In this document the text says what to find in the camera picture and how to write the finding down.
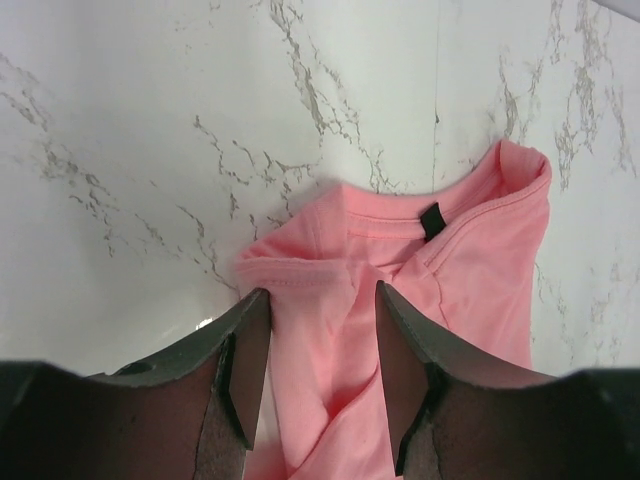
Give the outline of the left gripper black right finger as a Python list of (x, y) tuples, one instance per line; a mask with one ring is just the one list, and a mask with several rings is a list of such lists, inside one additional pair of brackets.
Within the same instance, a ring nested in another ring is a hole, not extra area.
[(376, 335), (395, 474), (408, 476), (411, 441), (454, 380), (480, 389), (522, 389), (546, 374), (496, 357), (423, 315), (390, 284), (375, 293)]

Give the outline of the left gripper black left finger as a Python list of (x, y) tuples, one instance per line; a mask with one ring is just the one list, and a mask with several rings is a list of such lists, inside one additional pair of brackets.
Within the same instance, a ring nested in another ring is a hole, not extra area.
[(109, 385), (157, 387), (176, 383), (207, 362), (215, 363), (213, 386), (234, 433), (252, 450), (271, 336), (267, 290), (252, 290), (221, 317), (115, 373), (89, 378)]

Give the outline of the pink t shirt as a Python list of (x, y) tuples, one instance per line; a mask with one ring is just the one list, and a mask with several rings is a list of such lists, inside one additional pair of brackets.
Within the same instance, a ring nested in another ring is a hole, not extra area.
[(270, 296), (270, 397), (249, 479), (397, 479), (452, 382), (531, 367), (534, 263), (552, 168), (500, 140), (458, 183), (393, 196), (340, 184), (236, 262)]

